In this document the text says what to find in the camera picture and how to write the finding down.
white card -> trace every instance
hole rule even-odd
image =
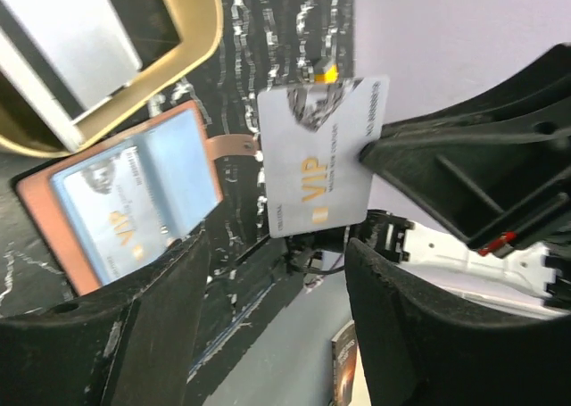
[[[269,233],[361,223],[373,173],[359,163],[381,135],[388,77],[276,87],[258,95]]]

gray floor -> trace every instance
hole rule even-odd
[[[357,75],[391,77],[386,121],[480,94],[571,41],[568,0],[356,0],[355,9]],[[370,206],[437,227],[378,179]],[[349,317],[343,275],[301,294],[205,404],[326,405],[329,340]]]

yellow tray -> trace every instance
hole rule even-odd
[[[206,61],[218,47],[222,37],[221,0],[164,1],[176,24],[181,43],[138,74],[129,87],[122,89],[78,124],[86,139],[79,150],[96,143],[142,107],[151,96]],[[57,158],[70,154],[62,145],[53,144],[54,137],[46,137],[45,142],[30,138],[22,127],[23,122],[28,123],[28,128],[34,128],[33,122],[37,122],[38,128],[45,128],[40,125],[43,122],[39,117],[19,119],[0,106],[2,150],[37,158]]]

red component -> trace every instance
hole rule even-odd
[[[515,232],[506,232],[498,239],[494,239],[493,241],[491,241],[487,247],[478,250],[478,254],[480,254],[481,256],[486,256],[489,253],[493,253],[496,250],[501,249],[505,244],[508,244],[509,241],[514,240],[516,236],[517,234]]]

black marble table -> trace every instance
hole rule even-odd
[[[298,81],[306,62],[320,56],[333,57],[342,76],[352,75],[353,0],[223,0],[223,8],[224,36],[212,58],[154,96],[118,130],[193,99],[209,137],[258,137],[256,95],[261,89]],[[224,199],[203,223],[213,278],[267,234],[262,160],[260,153],[256,159],[236,156],[216,162]],[[0,154],[2,317],[75,297],[13,190],[15,177],[43,163]],[[225,288],[229,305],[232,284]]]

